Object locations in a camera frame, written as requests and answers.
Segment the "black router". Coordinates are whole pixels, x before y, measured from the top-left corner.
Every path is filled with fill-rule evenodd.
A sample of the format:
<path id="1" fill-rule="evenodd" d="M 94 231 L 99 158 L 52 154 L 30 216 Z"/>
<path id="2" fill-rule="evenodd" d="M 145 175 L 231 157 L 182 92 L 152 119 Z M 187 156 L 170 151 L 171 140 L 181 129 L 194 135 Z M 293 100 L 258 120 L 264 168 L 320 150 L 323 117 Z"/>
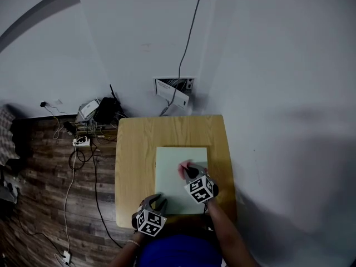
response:
<path id="1" fill-rule="evenodd" d="M 112 86 L 110 85 L 112 97 L 104 97 L 100 102 L 93 120 L 98 123 L 109 125 L 116 113 L 122 112 L 122 107 L 117 99 Z"/>

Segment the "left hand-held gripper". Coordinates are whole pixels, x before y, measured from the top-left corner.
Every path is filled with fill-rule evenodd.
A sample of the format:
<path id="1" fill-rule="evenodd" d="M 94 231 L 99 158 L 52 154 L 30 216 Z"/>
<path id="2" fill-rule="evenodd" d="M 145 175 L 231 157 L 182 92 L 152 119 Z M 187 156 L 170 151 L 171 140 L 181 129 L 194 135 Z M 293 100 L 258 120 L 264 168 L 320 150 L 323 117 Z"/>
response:
<path id="1" fill-rule="evenodd" d="M 156 205 L 161 196 L 153 194 L 143 199 L 131 219 L 132 227 L 136 231 L 155 237 L 162 230 L 167 220 L 165 212 L 168 200 L 163 199 Z"/>

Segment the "pink cloth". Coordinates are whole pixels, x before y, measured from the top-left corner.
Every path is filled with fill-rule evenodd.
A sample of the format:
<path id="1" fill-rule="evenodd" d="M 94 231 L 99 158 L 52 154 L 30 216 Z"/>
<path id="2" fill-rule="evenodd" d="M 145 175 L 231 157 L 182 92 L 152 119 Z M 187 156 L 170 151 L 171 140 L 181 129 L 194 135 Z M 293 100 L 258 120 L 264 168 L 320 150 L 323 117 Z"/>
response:
<path id="1" fill-rule="evenodd" d="M 178 164 L 177 171 L 180 175 L 180 177 L 185 180 L 184 178 L 184 167 L 190 167 L 193 164 L 191 161 L 184 161 Z"/>

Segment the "white network box cover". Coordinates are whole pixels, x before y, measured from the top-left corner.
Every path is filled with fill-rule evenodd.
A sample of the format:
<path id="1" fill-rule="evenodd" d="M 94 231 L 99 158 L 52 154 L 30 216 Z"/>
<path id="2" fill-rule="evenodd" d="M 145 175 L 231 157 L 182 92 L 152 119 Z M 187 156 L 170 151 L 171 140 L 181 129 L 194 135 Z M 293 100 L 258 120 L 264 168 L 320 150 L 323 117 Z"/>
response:
<path id="1" fill-rule="evenodd" d="M 168 85 L 162 80 L 155 79 L 156 94 L 169 103 L 181 108 L 186 109 L 189 103 L 189 96 L 178 89 Z"/>

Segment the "person's left forearm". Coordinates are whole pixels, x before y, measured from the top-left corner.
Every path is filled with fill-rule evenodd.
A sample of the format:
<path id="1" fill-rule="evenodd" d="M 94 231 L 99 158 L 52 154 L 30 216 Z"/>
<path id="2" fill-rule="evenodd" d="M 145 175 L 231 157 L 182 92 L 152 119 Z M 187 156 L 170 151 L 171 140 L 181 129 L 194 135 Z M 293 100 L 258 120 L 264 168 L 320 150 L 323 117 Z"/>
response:
<path id="1" fill-rule="evenodd" d="M 108 267 L 133 267 L 136 257 L 144 246 L 146 236 L 141 232 L 133 234 L 125 246 L 115 256 Z"/>

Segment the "person's right forearm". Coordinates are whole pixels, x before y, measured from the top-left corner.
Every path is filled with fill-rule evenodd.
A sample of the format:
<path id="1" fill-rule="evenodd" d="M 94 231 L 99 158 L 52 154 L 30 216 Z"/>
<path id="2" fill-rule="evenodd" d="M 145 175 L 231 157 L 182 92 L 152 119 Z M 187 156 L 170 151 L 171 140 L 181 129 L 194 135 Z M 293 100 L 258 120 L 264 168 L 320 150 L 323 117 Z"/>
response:
<path id="1" fill-rule="evenodd" d="M 260 267 L 246 247 L 242 236 L 215 198 L 207 202 L 222 256 L 228 267 Z"/>

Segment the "white power strip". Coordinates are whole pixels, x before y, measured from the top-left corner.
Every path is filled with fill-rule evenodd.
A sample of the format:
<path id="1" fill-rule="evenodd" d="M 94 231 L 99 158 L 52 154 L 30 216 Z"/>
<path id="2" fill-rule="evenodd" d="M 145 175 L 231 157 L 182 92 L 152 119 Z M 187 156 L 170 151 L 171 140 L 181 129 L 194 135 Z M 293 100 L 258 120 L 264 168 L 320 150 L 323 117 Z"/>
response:
<path id="1" fill-rule="evenodd" d="M 72 145 L 74 147 L 90 147 L 91 140 L 87 136 L 82 136 L 77 139 L 73 139 Z"/>

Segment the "wooden crate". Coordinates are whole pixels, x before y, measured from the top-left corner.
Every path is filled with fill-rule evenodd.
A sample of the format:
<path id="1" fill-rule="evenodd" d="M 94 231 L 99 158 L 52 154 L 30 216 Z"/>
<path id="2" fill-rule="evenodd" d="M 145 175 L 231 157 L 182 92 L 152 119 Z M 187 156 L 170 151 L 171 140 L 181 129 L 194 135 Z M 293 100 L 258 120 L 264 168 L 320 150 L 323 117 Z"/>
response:
<path id="1" fill-rule="evenodd" d="M 77 135 L 85 135 L 100 142 L 116 141 L 118 131 L 118 119 L 114 119 L 110 124 L 96 122 L 94 119 L 88 121 L 75 122 Z"/>

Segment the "white router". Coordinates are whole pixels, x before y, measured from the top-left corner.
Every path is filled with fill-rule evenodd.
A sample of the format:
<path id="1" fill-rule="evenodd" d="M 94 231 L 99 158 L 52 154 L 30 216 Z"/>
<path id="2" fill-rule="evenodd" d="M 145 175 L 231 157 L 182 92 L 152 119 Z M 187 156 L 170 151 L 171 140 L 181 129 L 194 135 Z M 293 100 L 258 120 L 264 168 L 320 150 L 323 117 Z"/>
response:
<path id="1" fill-rule="evenodd" d="M 84 103 L 79 107 L 79 114 L 83 119 L 91 117 L 98 109 L 100 103 L 98 100 L 92 100 L 89 103 Z"/>

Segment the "light green board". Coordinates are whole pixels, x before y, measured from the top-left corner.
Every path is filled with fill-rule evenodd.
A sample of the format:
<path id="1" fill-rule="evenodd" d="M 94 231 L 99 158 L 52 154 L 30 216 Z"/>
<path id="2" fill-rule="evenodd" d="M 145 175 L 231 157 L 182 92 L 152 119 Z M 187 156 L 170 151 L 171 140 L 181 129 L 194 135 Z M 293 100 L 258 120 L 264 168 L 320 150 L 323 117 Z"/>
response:
<path id="1" fill-rule="evenodd" d="M 158 147 L 156 149 L 155 193 L 167 199 L 166 215 L 201 214 L 203 204 L 197 204 L 189 195 L 177 169 L 180 163 L 191 161 L 205 168 L 207 148 L 205 147 Z"/>

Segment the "person's blue shirt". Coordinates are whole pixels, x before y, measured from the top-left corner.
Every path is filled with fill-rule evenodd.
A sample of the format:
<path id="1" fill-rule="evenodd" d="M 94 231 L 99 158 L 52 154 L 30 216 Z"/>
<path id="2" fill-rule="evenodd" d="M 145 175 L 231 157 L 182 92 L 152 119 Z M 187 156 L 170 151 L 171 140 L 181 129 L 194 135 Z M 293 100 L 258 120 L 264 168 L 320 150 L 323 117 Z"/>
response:
<path id="1" fill-rule="evenodd" d="M 221 267 L 222 255 L 211 242 L 188 235 L 172 235 L 147 243 L 136 267 Z"/>

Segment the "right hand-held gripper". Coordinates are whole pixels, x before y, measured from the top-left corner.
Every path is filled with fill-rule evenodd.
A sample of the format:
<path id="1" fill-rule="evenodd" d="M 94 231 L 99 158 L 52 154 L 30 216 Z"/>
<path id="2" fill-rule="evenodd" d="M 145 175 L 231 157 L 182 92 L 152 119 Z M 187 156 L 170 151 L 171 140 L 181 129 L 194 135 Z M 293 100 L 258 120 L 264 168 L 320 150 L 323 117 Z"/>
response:
<path id="1" fill-rule="evenodd" d="M 197 204 L 205 204 L 219 194 L 218 185 L 207 176 L 207 169 L 201 165 L 193 164 L 192 167 L 184 167 L 184 178 L 188 183 L 184 188 Z"/>

